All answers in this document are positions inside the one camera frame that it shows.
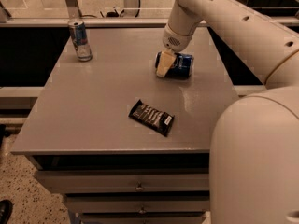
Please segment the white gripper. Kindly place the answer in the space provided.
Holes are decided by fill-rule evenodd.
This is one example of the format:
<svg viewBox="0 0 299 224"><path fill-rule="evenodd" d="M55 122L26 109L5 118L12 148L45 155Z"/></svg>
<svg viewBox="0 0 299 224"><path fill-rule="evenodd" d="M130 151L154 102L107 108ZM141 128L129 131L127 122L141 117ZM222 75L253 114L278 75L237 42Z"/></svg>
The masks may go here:
<svg viewBox="0 0 299 224"><path fill-rule="evenodd" d="M164 27L163 44L165 50L160 52L160 58L156 69L158 77L165 77L172 64L176 59L175 52L181 52L186 49L192 40L193 29L189 30L186 35L174 32L169 24Z"/></svg>

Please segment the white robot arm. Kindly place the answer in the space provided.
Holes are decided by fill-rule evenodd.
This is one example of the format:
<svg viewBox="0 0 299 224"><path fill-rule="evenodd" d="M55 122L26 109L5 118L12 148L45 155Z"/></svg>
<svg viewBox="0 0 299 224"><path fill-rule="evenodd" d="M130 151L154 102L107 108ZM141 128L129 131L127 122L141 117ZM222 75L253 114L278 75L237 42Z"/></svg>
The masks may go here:
<svg viewBox="0 0 299 224"><path fill-rule="evenodd" d="M175 0L157 74L205 21L260 80L214 128L211 224L299 222L299 34L236 0Z"/></svg>

